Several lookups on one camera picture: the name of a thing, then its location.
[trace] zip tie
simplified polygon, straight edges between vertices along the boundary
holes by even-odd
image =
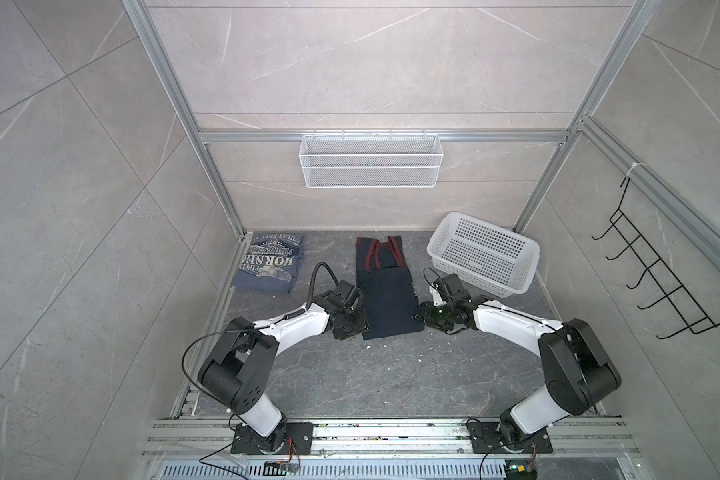
[[[638,166],[638,165],[647,166],[648,164],[642,164],[642,163],[640,163],[640,162],[632,162],[632,166],[626,171],[625,177],[629,177],[630,174],[632,173],[632,170],[634,170],[635,167]]]

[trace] vertical metal post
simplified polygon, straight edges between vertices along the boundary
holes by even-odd
[[[232,203],[230,192],[224,185],[224,180],[219,172],[219,168],[216,166],[216,162],[213,161],[208,149],[200,139],[200,130],[197,127],[197,122],[195,122],[195,117],[192,115],[192,110],[190,110],[190,104],[186,100],[181,85],[179,85],[179,80],[176,78],[176,73],[170,65],[163,43],[160,41],[150,14],[142,0],[123,0],[123,4],[134,24],[136,33],[139,34],[139,38],[141,38],[144,44],[146,54],[149,55],[152,65],[154,65],[155,71],[157,72],[157,76],[160,78],[160,82],[168,94],[168,99],[170,99],[184,130],[186,130],[186,136],[190,140],[190,143],[192,143],[192,148],[195,150],[198,158],[200,158],[202,168],[205,170],[208,180],[216,192],[216,196],[219,197],[219,202],[221,202],[224,213],[226,213],[227,219],[241,240],[245,235],[245,228]]]
[[[640,34],[643,33],[645,27],[648,25],[653,13],[659,7],[661,0],[636,0],[630,14],[627,15],[624,25],[622,26],[619,34],[616,36],[614,45],[611,47],[610,52],[606,56],[605,62],[600,67],[600,71],[597,72],[594,82],[590,86],[590,90],[586,92],[584,100],[576,110],[576,115],[571,121],[568,127],[568,139],[564,144],[558,146],[552,158],[550,159],[547,167],[544,169],[539,181],[536,183],[536,187],[530,193],[528,202],[523,207],[518,217],[518,221],[515,222],[513,230],[522,234],[530,223],[530,219],[536,213],[536,209],[541,204],[544,196],[547,195],[547,191],[552,185],[552,181],[557,177],[560,168],[563,167],[568,153],[573,148],[574,144],[581,136],[581,128],[579,123],[584,120],[584,117],[590,117],[600,106],[600,102],[603,101],[605,93],[608,91],[608,87],[614,82],[616,75],[621,70],[624,61],[632,52],[632,48],[637,43],[637,39],[640,38]]]

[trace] white wire mesh basket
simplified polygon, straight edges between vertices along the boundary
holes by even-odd
[[[528,291],[540,252],[530,238],[459,212],[443,219],[427,245],[434,268],[500,298]]]
[[[298,151],[308,188],[434,187],[436,134],[312,134]]]

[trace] gray marble floor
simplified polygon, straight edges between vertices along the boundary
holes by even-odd
[[[293,292],[273,295],[235,290],[228,318],[265,319],[305,301],[308,276],[319,261],[339,279],[355,283],[355,238],[385,239],[392,232],[305,232],[305,261]],[[426,246],[431,232],[402,232],[403,253],[420,301],[428,296],[422,270],[432,266]],[[331,285],[321,272],[316,292]],[[470,286],[473,296],[482,293]],[[550,317],[536,283],[504,302]],[[539,360],[527,350],[472,330],[456,336],[426,329],[403,336],[337,341],[327,333],[309,338],[277,357],[267,393],[288,416],[496,416],[544,382]],[[211,398],[197,415],[224,414]]]

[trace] black wire rack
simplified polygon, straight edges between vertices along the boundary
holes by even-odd
[[[606,256],[606,259],[607,260],[615,260],[615,259],[619,258],[620,256],[622,256],[622,254],[624,254],[624,252],[631,250],[632,253],[640,261],[640,263],[643,264],[643,269],[644,269],[643,274],[640,275],[640,278],[638,279],[637,283],[635,283],[632,286],[627,285],[626,288],[628,288],[630,290],[634,290],[635,288],[637,288],[640,285],[640,283],[643,282],[643,279],[646,277],[646,275],[649,275],[653,279],[653,282],[656,283],[656,285],[659,287],[659,290],[661,290],[661,293],[662,293],[662,297],[660,297],[655,302],[651,303],[648,306],[639,306],[638,305],[637,308],[639,308],[640,310],[648,310],[649,308],[651,308],[655,304],[661,302],[662,300],[667,300],[668,302],[670,302],[670,304],[672,305],[672,308],[675,310],[675,312],[677,312],[677,314],[680,316],[680,318],[682,319],[682,322],[685,323],[685,326],[683,328],[681,328],[680,330],[678,330],[674,333],[671,333],[667,336],[656,335],[656,338],[665,340],[665,339],[668,339],[668,338],[671,338],[671,337],[677,335],[678,333],[685,332],[686,330],[691,331],[691,333],[693,333],[694,335],[698,335],[700,333],[706,332],[713,328],[717,328],[718,326],[720,326],[720,322],[715,322],[714,320],[712,320],[712,318],[710,318],[709,314],[707,314],[707,312],[704,311],[704,309],[699,304],[699,302],[696,301],[696,298],[694,298],[694,296],[691,295],[691,292],[688,291],[686,286],[680,281],[680,279],[672,271],[670,266],[667,265],[666,262],[664,261],[664,259],[661,257],[661,255],[659,255],[658,252],[656,252],[656,249],[653,248],[653,245],[651,245],[650,242],[648,241],[648,239],[645,238],[643,236],[643,234],[637,229],[637,227],[632,223],[632,220],[630,220],[630,218],[624,214],[624,211],[621,209],[621,205],[624,202],[624,196],[626,195],[626,189],[629,186],[630,186],[630,179],[628,177],[624,178],[624,180],[622,180],[621,185],[620,185],[620,187],[624,187],[624,191],[622,191],[622,193],[621,193],[621,200],[619,200],[619,206],[616,208],[616,211],[614,212],[614,214],[611,215],[610,218],[608,219],[610,226],[608,227],[607,230],[605,230],[605,232],[602,235],[600,235],[598,237],[593,236],[592,239],[600,240],[608,232],[610,232],[611,230],[615,230],[621,236],[621,238],[624,239],[624,241],[626,242],[626,246],[615,257],[611,258],[609,256]],[[624,220],[625,222],[627,222],[637,233],[637,236],[635,236],[632,240],[628,240],[626,238],[626,236],[624,235],[624,232],[622,230],[620,230],[618,225],[616,225],[616,223],[619,222],[620,220]],[[645,260],[643,258],[643,256],[641,256],[638,253],[638,251],[635,250],[635,248],[634,248],[635,242],[637,242],[639,239],[643,239],[643,242],[646,245],[648,245],[648,248],[650,248],[650,251],[652,251],[653,254],[656,255],[657,260],[654,260],[653,262],[651,262],[649,264],[648,260]],[[665,288],[661,282],[659,282],[659,279],[656,278],[656,275],[654,275],[653,271],[651,270],[651,269],[653,269],[654,266],[659,266],[659,265],[664,266],[664,268],[666,268],[666,271],[668,271],[672,275],[672,278],[674,278],[674,280],[678,283],[677,287],[668,291],[668,289]],[[680,312],[680,309],[677,307],[676,302],[671,297],[671,295],[675,294],[675,293],[688,295],[688,297],[691,299],[691,301],[696,304],[696,307],[701,312],[702,317],[698,320],[689,322],[688,319]],[[704,326],[698,326],[701,322],[704,322],[704,321],[709,321],[710,323],[706,324]]]

